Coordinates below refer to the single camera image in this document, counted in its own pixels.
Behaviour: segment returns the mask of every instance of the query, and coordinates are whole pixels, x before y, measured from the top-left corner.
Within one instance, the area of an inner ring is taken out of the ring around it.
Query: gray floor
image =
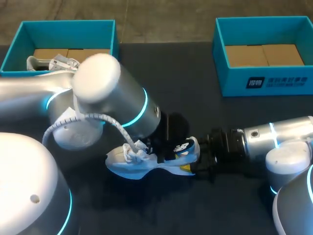
[[[313,0],[0,0],[0,45],[21,21],[116,19],[124,43],[211,41],[216,17],[307,15]]]

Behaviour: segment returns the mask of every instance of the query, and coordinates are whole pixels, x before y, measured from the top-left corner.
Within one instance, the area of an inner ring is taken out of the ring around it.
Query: sneaker
[[[148,154],[147,146],[141,141],[135,143],[139,149],[134,153],[128,144],[117,147],[107,154],[105,161],[107,168],[123,178],[139,180],[149,171],[162,168],[176,175],[194,175],[180,168],[198,160],[200,156],[200,146],[194,137],[184,140],[172,150],[175,159],[157,163],[156,154]]]

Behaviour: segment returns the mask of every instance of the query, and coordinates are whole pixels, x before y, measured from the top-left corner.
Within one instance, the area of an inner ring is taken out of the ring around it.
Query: shoelace
[[[123,144],[124,158],[125,161],[130,162],[141,162],[149,160],[149,154],[147,153],[148,147],[141,141],[135,142],[135,146],[138,150],[137,153],[134,153],[132,148],[128,143]]]

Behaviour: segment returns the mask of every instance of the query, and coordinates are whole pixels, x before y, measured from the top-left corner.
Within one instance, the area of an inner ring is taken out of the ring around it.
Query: cable
[[[42,140],[42,144],[44,146],[46,146],[47,141],[48,141],[48,137],[56,129],[59,129],[62,126],[68,125],[68,124],[73,123],[73,122],[84,121],[85,119],[93,119],[93,120],[99,120],[99,121],[105,121],[105,122],[111,123],[112,125],[114,125],[119,130],[119,132],[122,134],[122,136],[125,138],[127,143],[132,148],[133,152],[134,153],[138,152],[138,149],[136,148],[132,138],[127,133],[127,131],[124,129],[124,127],[122,127],[122,125],[119,124],[114,118],[112,118],[112,117],[110,117],[108,115],[105,115],[105,114],[84,114],[81,117],[70,117],[70,118],[66,118],[66,119],[64,119],[62,121],[56,122],[53,125],[51,125],[45,131],[44,136],[43,136],[43,140]]]

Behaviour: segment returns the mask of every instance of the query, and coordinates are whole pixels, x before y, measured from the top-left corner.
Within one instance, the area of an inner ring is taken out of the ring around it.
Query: teal box
[[[225,46],[268,44],[295,44],[304,66],[230,66]],[[313,94],[313,25],[306,16],[217,18],[212,51],[223,96]]]
[[[26,70],[28,56],[39,48],[110,49],[110,54],[118,58],[115,20],[24,21],[1,66],[1,76],[35,76],[50,72]]]

